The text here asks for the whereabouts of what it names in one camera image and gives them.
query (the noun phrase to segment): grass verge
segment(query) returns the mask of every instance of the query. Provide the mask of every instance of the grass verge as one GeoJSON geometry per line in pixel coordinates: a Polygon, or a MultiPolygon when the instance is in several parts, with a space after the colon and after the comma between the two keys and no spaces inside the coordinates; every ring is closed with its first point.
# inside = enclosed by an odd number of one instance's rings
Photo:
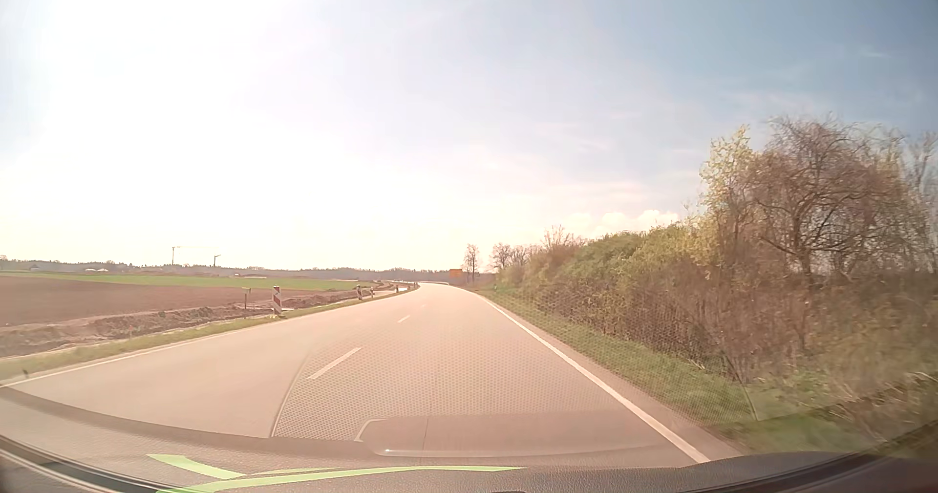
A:
{"type": "Polygon", "coordinates": [[[343,300],[342,302],[336,302],[335,304],[325,304],[323,306],[313,306],[312,308],[297,308],[296,310],[287,310],[283,312],[283,315],[286,318],[298,318],[300,316],[308,316],[309,314],[318,314],[319,312],[325,312],[326,310],[335,310],[336,308],[346,308],[348,306],[355,306],[356,304],[361,304],[363,302],[368,302],[369,300],[379,300],[379,299],[388,299],[390,297],[396,297],[398,295],[404,295],[419,288],[417,285],[414,289],[408,289],[407,291],[402,291],[399,293],[389,293],[387,295],[381,295],[375,298],[368,298],[358,300],[358,299],[349,299],[343,300]]]}
{"type": "MultiPolygon", "coordinates": [[[[388,297],[404,295],[405,293],[407,293],[407,291],[375,297],[374,299],[346,300],[337,304],[330,304],[326,306],[315,306],[312,308],[290,310],[284,313],[284,317],[287,319],[298,318],[300,316],[307,316],[309,314],[316,314],[327,310],[335,310],[336,308],[354,306],[355,304],[361,304],[370,300],[387,299],[388,297]]],[[[54,368],[62,368],[74,364],[82,364],[90,361],[109,358],[111,356],[126,354],[136,350],[144,350],[147,348],[153,348],[155,346],[163,346],[165,344],[188,341],[190,339],[205,337],[207,335],[214,335],[216,333],[223,333],[225,331],[241,330],[243,328],[277,322],[279,320],[282,319],[276,318],[274,316],[262,316],[255,318],[235,319],[230,321],[220,321],[192,328],[160,331],[158,333],[132,337],[131,339],[120,339],[116,341],[108,341],[106,343],[82,344],[80,346],[63,348],[61,350],[53,350],[51,352],[41,352],[28,356],[8,358],[5,360],[0,360],[0,380],[22,376],[23,370],[30,374],[34,374],[45,370],[52,370],[54,368]]]]}
{"type": "Polygon", "coordinates": [[[750,452],[865,451],[875,442],[816,410],[780,400],[779,391],[709,373],[681,358],[547,315],[533,303],[473,290],[616,373],[664,405],[750,452]]]}

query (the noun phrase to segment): road curve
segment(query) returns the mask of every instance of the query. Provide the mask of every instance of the road curve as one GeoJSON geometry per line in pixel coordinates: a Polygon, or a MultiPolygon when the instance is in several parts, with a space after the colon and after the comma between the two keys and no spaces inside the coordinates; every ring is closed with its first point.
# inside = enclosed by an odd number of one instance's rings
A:
{"type": "Polygon", "coordinates": [[[149,424],[392,456],[621,451],[623,466],[672,467],[735,455],[522,319],[433,283],[15,388],[149,424]]]}

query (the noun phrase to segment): striped barrier post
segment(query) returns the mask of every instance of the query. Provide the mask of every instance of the striped barrier post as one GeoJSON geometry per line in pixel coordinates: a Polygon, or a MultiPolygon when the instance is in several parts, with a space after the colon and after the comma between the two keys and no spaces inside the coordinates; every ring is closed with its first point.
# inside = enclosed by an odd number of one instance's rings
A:
{"type": "Polygon", "coordinates": [[[283,313],[283,306],[280,304],[280,286],[274,286],[274,313],[278,316],[283,313]]]}

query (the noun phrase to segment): dashed center line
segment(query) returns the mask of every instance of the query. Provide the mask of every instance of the dashed center line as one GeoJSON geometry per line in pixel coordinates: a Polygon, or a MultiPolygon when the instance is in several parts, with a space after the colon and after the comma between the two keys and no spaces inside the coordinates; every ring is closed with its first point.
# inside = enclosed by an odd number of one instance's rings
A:
{"type": "Polygon", "coordinates": [[[350,357],[352,357],[352,354],[358,352],[358,350],[360,350],[360,349],[361,349],[361,346],[356,346],[355,348],[352,348],[351,350],[349,350],[348,352],[346,352],[345,355],[343,355],[342,357],[338,358],[338,359],[335,360],[334,362],[332,362],[332,363],[330,363],[330,364],[328,364],[328,365],[326,365],[326,366],[320,368],[319,370],[316,371],[315,374],[313,374],[311,377],[309,377],[309,378],[307,378],[307,379],[316,379],[316,378],[319,378],[320,376],[322,376],[323,374],[325,374],[325,372],[326,372],[327,370],[329,370],[330,368],[335,367],[337,364],[340,364],[340,363],[342,363],[343,361],[349,359],[350,357]]]}

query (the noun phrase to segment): sky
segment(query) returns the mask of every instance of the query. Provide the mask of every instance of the sky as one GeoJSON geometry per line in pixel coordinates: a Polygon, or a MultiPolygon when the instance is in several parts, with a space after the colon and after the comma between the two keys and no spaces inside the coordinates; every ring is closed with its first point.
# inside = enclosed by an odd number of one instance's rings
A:
{"type": "Polygon", "coordinates": [[[938,0],[0,0],[0,254],[448,269],[644,230],[741,124],[938,129],[936,51],[938,0]]]}

